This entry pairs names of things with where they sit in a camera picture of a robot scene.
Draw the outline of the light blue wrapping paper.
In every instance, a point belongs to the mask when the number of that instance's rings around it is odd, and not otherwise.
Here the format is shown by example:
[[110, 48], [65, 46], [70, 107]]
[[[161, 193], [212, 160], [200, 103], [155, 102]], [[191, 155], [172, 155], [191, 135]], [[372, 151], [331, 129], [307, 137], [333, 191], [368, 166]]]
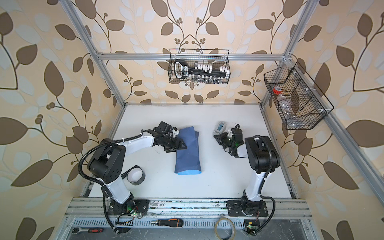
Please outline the light blue wrapping paper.
[[187, 148], [177, 150], [175, 174], [199, 175], [202, 173], [199, 156], [199, 132], [194, 127], [180, 130], [178, 138], [183, 140]]

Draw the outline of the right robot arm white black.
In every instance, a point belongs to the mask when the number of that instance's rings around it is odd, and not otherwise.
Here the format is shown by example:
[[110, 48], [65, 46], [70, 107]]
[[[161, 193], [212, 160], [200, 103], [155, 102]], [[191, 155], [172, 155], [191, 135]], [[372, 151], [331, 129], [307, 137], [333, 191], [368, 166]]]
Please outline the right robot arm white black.
[[229, 132], [214, 134], [215, 140], [232, 157], [247, 158], [253, 170], [250, 183], [240, 200], [242, 213], [251, 215], [261, 210], [265, 200], [274, 199], [262, 194], [268, 177], [280, 167], [281, 159], [268, 136], [255, 135], [243, 139], [243, 131], [236, 125]]

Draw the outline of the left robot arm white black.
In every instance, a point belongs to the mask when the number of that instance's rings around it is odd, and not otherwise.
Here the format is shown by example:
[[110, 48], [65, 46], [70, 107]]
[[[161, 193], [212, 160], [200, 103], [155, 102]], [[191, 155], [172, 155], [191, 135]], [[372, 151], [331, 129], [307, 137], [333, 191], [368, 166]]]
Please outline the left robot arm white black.
[[177, 128], [160, 122], [158, 127], [142, 130], [134, 137], [104, 139], [79, 160], [78, 172], [84, 179], [101, 186], [104, 197], [130, 212], [135, 209], [135, 204], [133, 194], [124, 183], [125, 156], [154, 146], [163, 147], [166, 153], [186, 150], [188, 147], [178, 134]]

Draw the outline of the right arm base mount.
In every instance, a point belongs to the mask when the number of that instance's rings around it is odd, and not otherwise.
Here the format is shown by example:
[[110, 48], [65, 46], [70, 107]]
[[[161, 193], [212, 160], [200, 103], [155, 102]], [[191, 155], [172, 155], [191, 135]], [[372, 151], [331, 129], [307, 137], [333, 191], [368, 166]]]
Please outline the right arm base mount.
[[266, 202], [263, 200], [260, 201], [241, 201], [241, 200], [232, 200], [227, 201], [226, 207], [228, 210], [228, 215], [230, 217], [268, 217], [268, 209]]

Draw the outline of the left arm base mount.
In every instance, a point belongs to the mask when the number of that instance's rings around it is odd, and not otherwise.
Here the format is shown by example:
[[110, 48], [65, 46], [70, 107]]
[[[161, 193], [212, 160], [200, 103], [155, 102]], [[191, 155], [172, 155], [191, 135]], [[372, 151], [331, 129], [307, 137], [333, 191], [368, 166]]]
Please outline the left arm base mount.
[[114, 216], [120, 215], [129, 215], [132, 214], [141, 214], [145, 215], [149, 209], [150, 200], [127, 200], [123, 204], [119, 204], [114, 200], [111, 200], [110, 206], [108, 208], [109, 214]]

